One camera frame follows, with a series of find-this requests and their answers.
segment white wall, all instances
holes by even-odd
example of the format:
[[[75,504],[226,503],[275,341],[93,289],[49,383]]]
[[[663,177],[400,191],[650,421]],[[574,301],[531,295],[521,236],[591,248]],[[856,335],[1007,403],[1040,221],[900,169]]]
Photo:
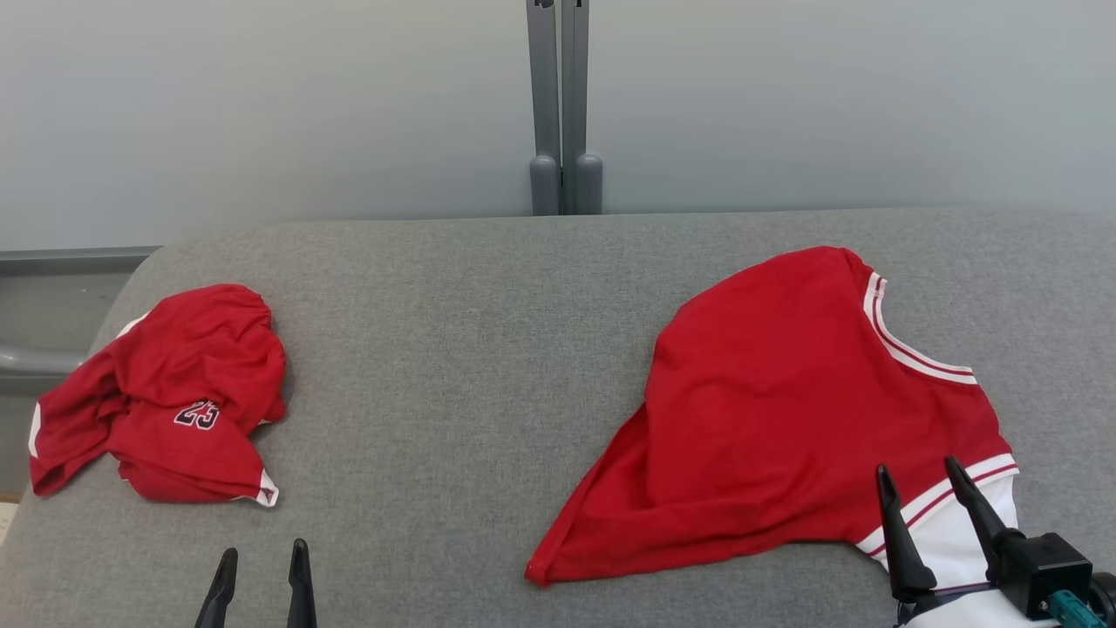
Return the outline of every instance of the white wall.
[[[35,0],[0,12],[0,250],[530,213],[522,2]]]
[[[1116,2],[595,0],[606,212],[1116,211]]]

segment gray couch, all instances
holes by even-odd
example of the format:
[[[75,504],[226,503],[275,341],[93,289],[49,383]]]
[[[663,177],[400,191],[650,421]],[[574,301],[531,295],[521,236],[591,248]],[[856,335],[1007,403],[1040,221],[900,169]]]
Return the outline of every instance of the gray couch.
[[[522,578],[570,491],[641,400],[675,308],[790,249],[847,245],[888,277],[893,334],[971,365],[1022,474],[1024,531],[1116,571],[1116,223],[1029,210],[287,224],[167,247],[94,350],[160,298],[243,282],[275,311],[289,415],[251,502],[145,502],[106,456],[30,493],[0,549],[4,627],[190,626],[240,550],[229,626],[282,626],[310,545],[327,626],[833,626],[894,619],[850,547],[539,590]]]

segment red jersey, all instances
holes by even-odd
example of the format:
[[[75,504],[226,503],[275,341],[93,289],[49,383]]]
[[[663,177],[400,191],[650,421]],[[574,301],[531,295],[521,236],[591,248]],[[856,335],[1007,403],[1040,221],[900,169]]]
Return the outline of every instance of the red jersey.
[[[248,435],[282,418],[285,368],[260,294],[222,283],[166,297],[39,399],[31,489],[56,493],[109,452],[148,500],[272,506],[278,490]]]
[[[655,346],[644,404],[527,567],[554,581],[650,572],[844,541],[883,559],[875,471],[941,587],[983,581],[952,497],[955,456],[1008,525],[1018,473],[972,370],[892,337],[885,280],[850,250],[775,257],[683,305]]]

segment teal connector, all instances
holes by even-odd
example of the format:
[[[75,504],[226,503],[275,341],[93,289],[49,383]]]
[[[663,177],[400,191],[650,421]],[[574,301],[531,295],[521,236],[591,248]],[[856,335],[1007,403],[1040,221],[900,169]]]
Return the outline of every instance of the teal connector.
[[[1064,628],[1106,628],[1105,622],[1085,602],[1065,589],[1055,591],[1047,603],[1050,606],[1047,612],[1060,621]]]

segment black mount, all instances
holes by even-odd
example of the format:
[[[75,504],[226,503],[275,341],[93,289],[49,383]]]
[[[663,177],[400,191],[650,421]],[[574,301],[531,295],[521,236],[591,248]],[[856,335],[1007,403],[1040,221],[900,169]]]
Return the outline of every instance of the black mount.
[[[945,473],[958,503],[969,512],[988,562],[985,576],[989,583],[945,595],[933,591],[937,580],[918,555],[918,549],[903,521],[898,490],[887,467],[881,465],[876,470],[876,484],[892,597],[901,605],[913,607],[906,613],[907,618],[937,608],[961,595],[999,589],[1029,619],[1047,619],[1050,617],[1047,612],[1050,596],[1065,590],[1079,600],[1088,601],[1101,620],[1116,628],[1116,612],[1110,611],[1112,600],[1116,599],[1116,589],[1112,588],[1116,587],[1116,578],[1103,572],[1094,574],[1093,563],[1052,532],[1028,539],[1022,532],[1004,525],[956,458],[945,458]],[[1107,608],[1104,608],[1105,601],[1108,602]]]

